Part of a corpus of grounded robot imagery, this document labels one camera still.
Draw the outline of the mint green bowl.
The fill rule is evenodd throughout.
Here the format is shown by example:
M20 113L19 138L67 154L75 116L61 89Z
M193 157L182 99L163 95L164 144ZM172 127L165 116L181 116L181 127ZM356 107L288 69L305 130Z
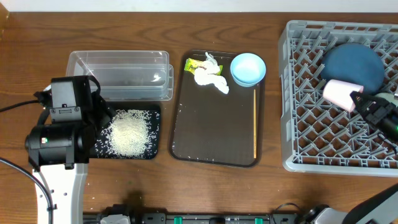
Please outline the mint green bowl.
M395 98L393 93L378 93L378 94L376 94L376 97L384 98L387 101L396 100L396 98Z

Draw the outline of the pink plastic cup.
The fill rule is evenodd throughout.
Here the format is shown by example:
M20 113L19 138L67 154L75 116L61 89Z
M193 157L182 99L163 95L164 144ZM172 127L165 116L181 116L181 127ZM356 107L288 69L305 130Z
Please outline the pink plastic cup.
M339 80L330 80L324 87L323 97L340 108L352 112L355 104L350 97L352 92L362 93L364 87L354 83L343 82Z

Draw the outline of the dark blue plate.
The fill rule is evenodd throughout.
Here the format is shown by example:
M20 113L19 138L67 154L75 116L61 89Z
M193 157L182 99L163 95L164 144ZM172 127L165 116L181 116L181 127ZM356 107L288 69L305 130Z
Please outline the dark blue plate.
M384 64L380 56L365 45L339 45L326 53L322 65L322 79L361 85L365 94L376 94L384 81Z

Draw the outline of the wooden chopstick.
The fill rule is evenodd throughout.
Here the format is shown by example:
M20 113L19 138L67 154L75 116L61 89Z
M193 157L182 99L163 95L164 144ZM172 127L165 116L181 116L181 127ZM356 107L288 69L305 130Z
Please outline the wooden chopstick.
M257 158L256 89L253 89L253 158Z

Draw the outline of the light blue bowl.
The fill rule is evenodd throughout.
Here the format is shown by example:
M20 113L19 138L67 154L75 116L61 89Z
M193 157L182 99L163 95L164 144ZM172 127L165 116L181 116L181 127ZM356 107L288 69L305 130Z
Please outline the light blue bowl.
M237 55L231 62L230 72L233 80L240 86L252 87L265 77L266 63L260 56L252 53Z

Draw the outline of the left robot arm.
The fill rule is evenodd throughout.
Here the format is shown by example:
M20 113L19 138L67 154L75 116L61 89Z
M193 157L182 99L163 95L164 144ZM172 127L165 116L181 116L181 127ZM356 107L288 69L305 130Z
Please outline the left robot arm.
M83 223L90 149L116 114L90 75L54 78L34 96L44 106L25 139L39 223Z

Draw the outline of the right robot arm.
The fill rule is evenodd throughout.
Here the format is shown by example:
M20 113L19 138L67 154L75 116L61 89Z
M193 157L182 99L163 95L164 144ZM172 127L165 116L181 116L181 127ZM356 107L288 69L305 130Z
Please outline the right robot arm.
M355 108L372 128L382 136L397 143L397 106L390 101L354 91L350 93ZM319 205L297 219L297 223L392 223L397 219L397 185L354 207L350 212L340 212L327 205Z

